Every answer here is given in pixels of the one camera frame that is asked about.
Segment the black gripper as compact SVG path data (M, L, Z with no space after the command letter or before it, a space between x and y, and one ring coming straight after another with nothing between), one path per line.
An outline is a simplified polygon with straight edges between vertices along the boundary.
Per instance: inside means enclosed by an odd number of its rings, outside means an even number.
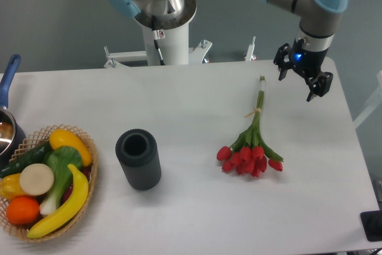
M303 40L294 41L291 47L288 43L281 45L275 55L273 63L279 71L278 80L282 81L289 70L304 78L309 94L307 101L314 97L323 97L331 88L333 74L321 70L322 63L328 49L322 51L309 51L303 48Z

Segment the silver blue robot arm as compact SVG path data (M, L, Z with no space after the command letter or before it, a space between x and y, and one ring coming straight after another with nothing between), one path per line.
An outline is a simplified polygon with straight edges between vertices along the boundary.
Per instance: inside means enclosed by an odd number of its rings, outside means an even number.
M196 0L108 1L141 26L149 65L181 65L204 59L189 47L189 23L196 14ZM321 66L349 0L263 1L300 18L294 42L281 46L275 55L279 78L284 79L292 70L305 80L310 97L324 96L333 75Z

